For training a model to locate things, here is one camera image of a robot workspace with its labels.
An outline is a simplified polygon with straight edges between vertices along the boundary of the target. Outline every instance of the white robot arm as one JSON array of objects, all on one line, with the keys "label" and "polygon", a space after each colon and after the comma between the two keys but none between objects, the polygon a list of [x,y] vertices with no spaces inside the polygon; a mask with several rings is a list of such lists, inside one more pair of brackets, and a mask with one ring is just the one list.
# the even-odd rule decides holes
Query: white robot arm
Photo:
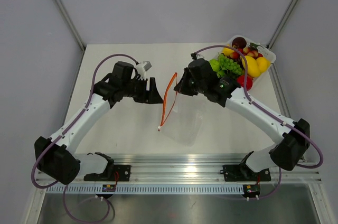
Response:
[{"label": "white robot arm", "polygon": [[155,78],[150,78],[149,81],[145,78],[146,71],[150,67],[148,61],[138,63],[135,67],[129,63],[117,62],[112,73],[94,85],[89,104],[85,103],[48,139],[39,137],[36,140],[34,144],[36,167],[63,184],[69,184],[77,175],[97,175],[100,178],[100,174],[104,174],[106,170],[111,173],[114,160],[108,156],[97,153],[79,160],[74,154],[81,140],[97,120],[123,97],[132,97],[135,102],[143,104],[163,103],[156,88]]},{"label": "white robot arm", "polygon": [[[243,181],[274,166],[292,170],[309,147],[309,142],[304,137],[286,126],[294,125],[297,130],[308,137],[308,122],[303,119],[295,122],[252,97],[249,100],[244,89],[235,80],[227,76],[219,79],[209,62],[203,58],[196,58],[184,69],[183,77],[174,90],[188,96],[198,93],[205,95],[209,101],[241,114],[273,140],[274,144],[263,150],[250,152],[238,165],[236,177],[240,174]],[[272,116],[278,117],[282,123],[276,122]]]}]

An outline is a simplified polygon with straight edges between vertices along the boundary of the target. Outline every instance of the metal corner post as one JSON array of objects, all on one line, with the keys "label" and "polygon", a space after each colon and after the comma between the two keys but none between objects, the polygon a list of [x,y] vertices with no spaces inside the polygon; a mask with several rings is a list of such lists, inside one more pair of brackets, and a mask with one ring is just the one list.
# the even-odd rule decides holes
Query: metal corner post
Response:
[{"label": "metal corner post", "polygon": [[86,49],[86,45],[83,42],[79,32],[77,31],[77,29],[75,28],[72,19],[70,18],[67,10],[65,9],[65,6],[62,2],[62,0],[53,0],[55,2],[55,5],[57,6],[62,18],[64,19],[66,25],[68,26],[70,32],[72,33],[73,37],[75,38],[78,46],[80,47],[82,53],[85,52]]}]

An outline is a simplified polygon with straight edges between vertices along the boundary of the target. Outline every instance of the black mounting bracket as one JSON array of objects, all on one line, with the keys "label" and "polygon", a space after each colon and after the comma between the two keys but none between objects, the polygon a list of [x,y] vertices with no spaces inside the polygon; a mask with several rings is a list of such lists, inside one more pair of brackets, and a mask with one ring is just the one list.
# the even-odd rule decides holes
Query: black mounting bracket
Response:
[{"label": "black mounting bracket", "polygon": [[84,176],[84,181],[90,181],[90,182],[114,182],[116,173],[118,173],[118,181],[119,182],[129,182],[130,179],[130,165],[115,165],[114,159],[110,158],[109,156],[103,154],[103,153],[95,153],[97,155],[102,156],[107,160],[107,166],[105,170],[101,174],[87,174]]},{"label": "black mounting bracket", "polygon": [[220,170],[220,174],[224,175],[226,182],[269,182],[271,181],[271,175],[269,169],[264,169],[258,173],[251,173],[249,176],[244,177],[241,172],[240,164],[223,165],[223,169]]}]

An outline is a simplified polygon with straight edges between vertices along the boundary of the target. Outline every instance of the metal frame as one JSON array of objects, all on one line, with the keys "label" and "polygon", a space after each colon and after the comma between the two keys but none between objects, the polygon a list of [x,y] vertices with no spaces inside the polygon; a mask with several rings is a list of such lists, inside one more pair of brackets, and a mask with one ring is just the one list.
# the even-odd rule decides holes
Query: metal frame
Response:
[{"label": "metal frame", "polygon": [[84,53],[86,49],[86,44],[83,42],[79,32],[77,31],[75,25],[73,24],[72,19],[70,18],[65,6],[63,5],[62,0],[53,0],[55,5],[57,6],[60,15],[64,19],[67,27],[69,28],[71,34],[73,35],[74,39],[76,40],[78,46],[80,47],[81,51]]},{"label": "metal frame", "polygon": [[42,209],[42,204],[43,204],[45,195],[46,195],[46,190],[40,190],[38,188],[35,188],[34,194],[31,197],[30,206],[27,211],[26,219],[24,220],[23,223],[26,223],[26,224],[37,223],[39,216],[40,216],[40,212]]},{"label": "metal frame", "polygon": [[295,9],[295,6],[297,5],[299,0],[291,0],[288,7],[285,10],[285,13],[283,15],[283,17],[281,18],[269,44],[267,45],[267,47],[269,49],[272,49],[272,47],[274,46],[279,34],[281,33],[282,29],[284,28],[285,24],[287,23],[289,17],[291,16],[291,13],[293,12],[293,10]]}]

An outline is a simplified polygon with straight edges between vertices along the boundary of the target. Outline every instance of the cable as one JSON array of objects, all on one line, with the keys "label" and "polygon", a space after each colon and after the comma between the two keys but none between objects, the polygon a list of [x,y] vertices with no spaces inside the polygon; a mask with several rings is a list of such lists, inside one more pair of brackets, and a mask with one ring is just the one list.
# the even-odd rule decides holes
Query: cable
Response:
[{"label": "cable", "polygon": [[257,183],[255,185],[258,185],[260,182],[260,175],[257,176]]},{"label": "cable", "polygon": [[[249,200],[266,199],[266,198],[268,198],[268,197],[274,195],[274,194],[277,192],[277,190],[278,190],[279,187],[280,187],[280,183],[281,183],[281,168],[280,168],[280,167],[278,167],[278,168],[279,168],[279,178],[278,178],[278,182],[277,182],[277,185],[276,185],[276,187],[274,188],[274,190],[272,190],[270,193],[268,193],[268,194],[266,194],[266,195],[264,195],[264,196],[262,196],[262,197],[249,198]],[[243,197],[242,197],[242,198],[218,197],[218,198],[222,198],[222,199],[231,199],[231,200],[248,200],[247,198],[243,198]]]},{"label": "cable", "polygon": [[165,106],[166,106],[166,103],[167,103],[167,95],[168,95],[168,91],[171,87],[171,85],[173,84],[174,80],[176,79],[176,85],[177,85],[177,72],[174,73],[174,75],[172,76],[168,86],[167,86],[167,89],[165,90],[165,94],[164,94],[164,98],[163,98],[163,104],[162,104],[162,118],[161,118],[161,123],[159,125],[159,127],[157,128],[158,131],[161,131],[161,127],[164,125],[164,123],[167,121],[168,119],[168,116],[170,115],[171,111],[173,110],[174,106],[175,106],[175,103],[176,103],[176,98],[177,98],[177,91],[175,91],[175,99],[174,99],[174,102],[168,112],[168,115],[164,118],[165,116]]},{"label": "cable", "polygon": [[[115,215],[115,210],[114,210],[114,207],[113,207],[112,203],[111,203],[109,200],[107,200],[107,199],[101,197],[101,200],[104,200],[105,203],[107,204],[108,209],[107,209],[106,214],[105,214],[100,220],[97,220],[97,221],[85,221],[85,220],[80,220],[80,219],[74,217],[74,216],[71,214],[71,212],[69,211],[69,209],[68,209],[68,207],[67,207],[67,205],[66,205],[66,203],[65,203],[65,193],[66,193],[67,189],[68,189],[68,184],[64,187],[62,201],[63,201],[63,207],[64,207],[64,209],[65,209],[65,212],[68,214],[68,216],[69,216],[72,220],[74,220],[74,221],[76,221],[76,222],[79,222],[79,223],[101,223],[101,222],[103,222],[103,221],[108,217],[109,212],[110,212],[110,207],[112,208],[112,210],[113,210],[113,212],[114,212],[114,215]],[[84,199],[84,200],[81,201],[78,205],[81,205],[81,204],[83,204],[84,202],[86,202],[86,201],[88,201],[88,200],[96,199],[96,198],[97,198],[97,197],[90,197],[90,198]]]},{"label": "cable", "polygon": [[[208,49],[212,49],[212,48],[228,48],[228,49],[232,49],[233,51],[237,52],[244,60],[245,63],[245,68],[248,68],[248,62],[247,59],[245,58],[245,56],[243,55],[242,52],[240,52],[239,50],[227,46],[227,45],[212,45],[212,46],[208,46],[205,48],[202,48],[198,51],[195,52],[195,54],[198,54],[202,51],[208,50]],[[290,128],[291,130],[293,130],[294,132],[298,133],[300,136],[302,136],[303,138],[305,138],[318,152],[318,155],[320,157],[320,160],[317,164],[312,165],[312,166],[308,166],[308,165],[302,165],[302,164],[296,164],[298,167],[303,167],[305,169],[316,169],[318,167],[320,167],[323,162],[324,162],[324,156],[322,151],[320,150],[320,148],[316,145],[316,143],[314,143],[308,136],[306,136],[304,133],[302,133],[300,130],[296,129],[295,127],[293,127],[292,125],[289,125],[287,123],[284,123],[283,120],[281,120],[280,118],[276,117],[274,114],[272,114],[271,112],[269,112],[268,110],[266,110],[265,108],[263,108],[262,106],[260,106],[258,103],[252,101],[251,97],[248,94],[248,90],[247,90],[247,79],[248,79],[248,70],[245,70],[245,74],[244,74],[244,94],[247,97],[247,99],[249,100],[249,102],[251,102],[253,105],[255,105],[258,109],[260,109],[261,111],[263,111],[265,114],[267,114],[268,116],[270,116],[271,118],[273,118],[274,120],[278,121],[279,123],[287,126],[288,128]]]},{"label": "cable", "polygon": [[35,187],[37,187],[38,189],[47,189],[53,185],[55,185],[56,183],[58,183],[58,181],[54,181],[52,182],[51,184],[48,184],[48,185],[39,185],[36,181],[35,181],[35,170],[38,166],[38,164],[40,163],[40,161],[42,160],[42,158],[45,156],[45,154],[63,137],[63,135],[65,133],[67,133],[72,127],[73,125],[80,119],[80,117],[82,116],[82,114],[87,110],[89,104],[90,104],[90,101],[91,101],[91,97],[93,95],[93,91],[94,91],[94,84],[95,84],[95,77],[96,77],[96,74],[100,68],[100,66],[106,62],[108,59],[110,58],[114,58],[114,57],[126,57],[126,58],[129,58],[131,60],[133,60],[136,64],[139,64],[137,62],[136,59],[134,59],[133,57],[129,56],[129,55],[125,55],[125,54],[113,54],[113,55],[109,55],[107,56],[106,58],[104,58],[95,68],[94,70],[94,73],[93,73],[93,77],[92,77],[92,81],[91,81],[91,88],[90,88],[90,94],[89,94],[89,97],[88,97],[88,100],[84,106],[84,108],[82,109],[82,111],[76,116],[76,118],[69,124],[69,126],[67,126],[67,128],[61,133],[62,135],[59,135],[51,144],[49,144],[48,147],[46,147],[46,149],[40,154],[40,156],[36,159],[34,165],[33,165],[33,168],[32,168],[32,172],[31,172],[31,181],[33,183],[33,185]]}]

